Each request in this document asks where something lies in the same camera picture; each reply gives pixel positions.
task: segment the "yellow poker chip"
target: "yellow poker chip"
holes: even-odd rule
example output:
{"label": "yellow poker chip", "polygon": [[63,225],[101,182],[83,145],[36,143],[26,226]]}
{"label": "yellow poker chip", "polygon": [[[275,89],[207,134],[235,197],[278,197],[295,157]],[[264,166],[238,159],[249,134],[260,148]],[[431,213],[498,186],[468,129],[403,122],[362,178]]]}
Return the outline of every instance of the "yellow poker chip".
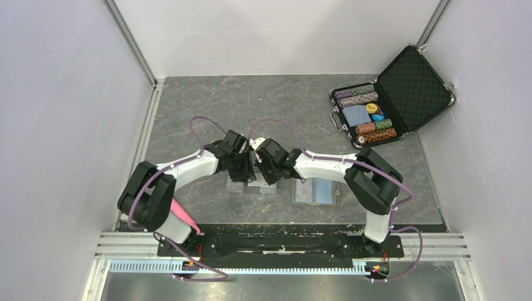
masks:
{"label": "yellow poker chip", "polygon": [[375,113],[377,113],[377,110],[378,110],[378,109],[379,109],[379,107],[377,107],[377,105],[374,104],[374,103],[368,103],[368,104],[366,105],[366,111],[368,111],[368,113],[370,113],[370,114],[375,114]]}

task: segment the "open case lid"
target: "open case lid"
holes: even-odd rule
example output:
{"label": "open case lid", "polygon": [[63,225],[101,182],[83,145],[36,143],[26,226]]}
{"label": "open case lid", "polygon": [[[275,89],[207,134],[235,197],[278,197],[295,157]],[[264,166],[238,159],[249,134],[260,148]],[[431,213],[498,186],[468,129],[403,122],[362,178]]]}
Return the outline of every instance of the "open case lid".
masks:
{"label": "open case lid", "polygon": [[407,46],[379,75],[376,85],[403,124],[414,132],[454,103],[442,79],[414,45]]}

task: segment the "stack of poker chips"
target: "stack of poker chips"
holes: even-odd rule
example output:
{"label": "stack of poker chips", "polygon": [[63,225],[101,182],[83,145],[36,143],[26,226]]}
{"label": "stack of poker chips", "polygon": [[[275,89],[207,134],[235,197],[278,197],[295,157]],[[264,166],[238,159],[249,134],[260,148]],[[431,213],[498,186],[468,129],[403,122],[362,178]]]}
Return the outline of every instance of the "stack of poker chips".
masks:
{"label": "stack of poker chips", "polygon": [[334,94],[336,94],[336,98],[342,99],[342,98],[353,97],[353,96],[357,96],[361,94],[367,94],[371,92],[375,92],[375,87],[373,85],[365,85],[361,87],[352,88],[349,90],[342,90],[342,91],[334,92]]}
{"label": "stack of poker chips", "polygon": [[377,132],[358,135],[356,136],[356,141],[358,144],[364,145],[366,143],[386,140],[395,136],[397,136],[397,132],[395,132],[395,129],[392,127],[385,130],[379,130]]}
{"label": "stack of poker chips", "polygon": [[350,127],[371,122],[370,116],[366,111],[366,107],[363,105],[353,105],[351,107],[344,108],[342,109],[342,113],[346,117]]}
{"label": "stack of poker chips", "polygon": [[376,121],[376,122],[368,122],[367,124],[361,124],[357,125],[354,128],[354,132],[357,135],[363,135],[371,132],[375,132],[377,130],[385,130],[389,129],[392,126],[391,119],[385,119],[382,121]]}
{"label": "stack of poker chips", "polygon": [[361,94],[353,97],[342,98],[338,100],[340,107],[350,107],[352,105],[362,105],[368,102],[376,102],[379,99],[377,92],[371,92],[366,94]]}

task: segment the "poker chip case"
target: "poker chip case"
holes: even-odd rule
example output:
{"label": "poker chip case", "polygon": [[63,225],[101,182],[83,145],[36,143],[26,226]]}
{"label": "poker chip case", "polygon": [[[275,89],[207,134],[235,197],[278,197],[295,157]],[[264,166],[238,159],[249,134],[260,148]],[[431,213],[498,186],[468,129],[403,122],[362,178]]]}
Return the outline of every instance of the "poker chip case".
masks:
{"label": "poker chip case", "polygon": [[[349,125],[339,95],[346,90],[368,85],[373,85],[378,94],[377,101],[370,103],[377,104],[385,118],[391,119],[396,136],[361,144],[359,140],[363,139],[357,139],[355,126]],[[330,116],[336,130],[345,131],[356,148],[397,141],[414,133],[455,103],[455,97],[448,86],[415,45],[408,45],[373,82],[334,89],[329,96],[332,104]],[[341,127],[334,114],[338,115]]]}

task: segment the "black base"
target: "black base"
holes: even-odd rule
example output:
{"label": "black base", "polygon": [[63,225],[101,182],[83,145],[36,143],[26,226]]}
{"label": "black base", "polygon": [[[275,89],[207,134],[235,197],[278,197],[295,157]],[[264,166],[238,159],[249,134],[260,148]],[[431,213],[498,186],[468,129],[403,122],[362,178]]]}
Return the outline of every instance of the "black base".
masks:
{"label": "black base", "polygon": [[[376,251],[368,248],[369,242],[361,235],[348,235],[353,230],[346,225],[211,225],[214,229],[207,226],[201,228],[204,235],[189,237],[182,248],[199,256],[197,246],[201,245],[202,262],[219,268],[349,268],[353,267],[354,258],[382,258],[384,251],[390,258],[405,256],[399,236],[390,236],[382,251]],[[165,241],[162,245],[158,256],[181,256]],[[275,253],[280,250],[298,253]]]}

